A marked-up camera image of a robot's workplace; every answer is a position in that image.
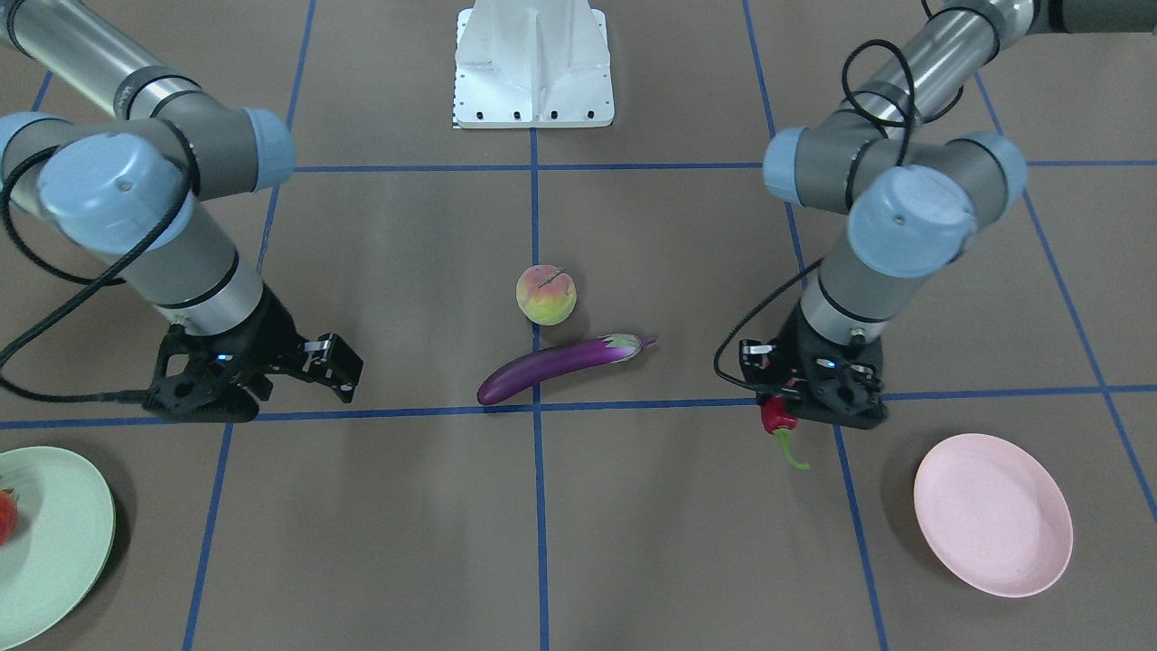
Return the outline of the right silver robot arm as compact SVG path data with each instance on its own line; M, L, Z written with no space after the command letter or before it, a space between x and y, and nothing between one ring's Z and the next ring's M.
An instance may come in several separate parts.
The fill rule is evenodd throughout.
M81 1L5 1L3 47L39 61L103 108L83 127L40 111L3 116L3 230L54 278L79 286L12 343L3 363L110 286L168 321L147 389L45 394L40 404L128 404L174 423L248 423L274 375L351 404L363 362L342 336L299 334L206 201L277 188L295 170L287 125L226 108Z

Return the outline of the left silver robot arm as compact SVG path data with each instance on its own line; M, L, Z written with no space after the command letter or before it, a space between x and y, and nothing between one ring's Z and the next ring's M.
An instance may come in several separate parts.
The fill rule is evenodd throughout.
M756 393L767 432L799 420L884 423L884 330L1029 184L1029 161L1007 136L924 146L913 133L1029 34L1152 32L1152 1L946 1L908 44L865 42L892 61L856 88L842 80L842 103L819 127L773 136L762 164L771 194L847 222L803 272L806 289L778 335L740 341L738 384Z

